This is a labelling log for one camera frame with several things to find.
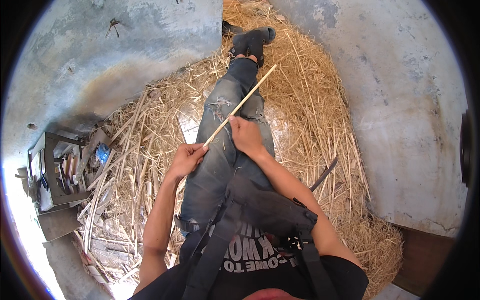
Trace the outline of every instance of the black bag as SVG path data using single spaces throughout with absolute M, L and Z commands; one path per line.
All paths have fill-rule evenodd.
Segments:
M 317 214 L 295 198 L 291 201 L 276 192 L 263 189 L 249 179 L 234 176 L 227 185 L 224 204 L 208 225 L 201 226 L 206 228 L 196 250 L 192 252 L 192 256 L 198 258 L 198 263 L 190 272 L 182 300 L 207 298 L 225 251 L 237 231 L 239 220 L 283 238 L 293 249 L 300 245 L 300 261 L 306 265 L 317 297 L 337 299 L 336 291 L 320 262 L 310 235 L 317 217 Z M 215 227 L 212 236 L 206 241 L 213 224 Z M 200 256 L 198 250 L 203 248 Z

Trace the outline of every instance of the hand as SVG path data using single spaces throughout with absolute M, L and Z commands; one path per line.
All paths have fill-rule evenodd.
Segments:
M 181 144 L 173 157 L 172 165 L 167 174 L 182 179 L 195 171 L 197 165 L 203 161 L 203 156 L 208 151 L 208 146 L 200 144 Z
M 235 116 L 230 116 L 228 120 L 232 127 L 233 143 L 237 149 L 250 158 L 265 149 L 257 124 Z

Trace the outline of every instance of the black t-shirt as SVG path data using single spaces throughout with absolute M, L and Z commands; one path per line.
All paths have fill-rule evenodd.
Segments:
M 188 239 L 183 247 L 188 247 Z M 274 247 L 275 237 L 242 223 L 225 253 L 208 299 L 241 300 L 265 288 L 279 288 L 301 299 L 313 299 L 314 292 L 296 256 Z M 365 273 L 354 263 L 336 256 L 320 260 L 340 300 L 361 299 L 368 285 Z M 181 299 L 187 283 L 190 261 L 169 269 L 132 299 Z

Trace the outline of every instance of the jeans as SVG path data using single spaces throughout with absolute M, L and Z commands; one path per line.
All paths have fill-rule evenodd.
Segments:
M 225 120 L 228 114 L 257 84 L 257 64 L 249 58 L 230 61 L 227 73 L 220 78 L 204 103 L 197 143 L 204 143 Z M 264 117 L 265 100 L 258 89 L 237 111 L 235 116 L 258 124 L 263 145 L 274 156 L 270 125 Z M 273 190 L 262 170 L 246 154 L 235 148 L 231 127 L 227 123 L 209 144 L 209 150 L 197 169 L 187 177 L 180 220 L 207 224 L 225 199 L 225 190 L 234 174 Z

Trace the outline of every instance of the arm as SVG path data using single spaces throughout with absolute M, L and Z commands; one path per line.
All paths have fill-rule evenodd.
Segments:
M 140 283 L 134 294 L 149 285 L 166 270 L 164 256 L 167 251 L 177 187 L 183 177 L 194 171 L 208 147 L 203 144 L 182 144 L 158 190 L 152 211 L 144 229 L 144 256 L 140 266 Z
M 360 266 L 360 262 L 353 252 L 338 239 L 332 223 L 323 213 L 310 189 L 267 152 L 262 145 L 262 136 L 258 126 L 240 117 L 230 117 L 229 121 L 235 146 L 262 169 L 277 193 L 291 200 L 294 197 L 297 198 L 318 215 L 317 224 L 312 229 L 312 237 L 318 253 L 345 258 Z

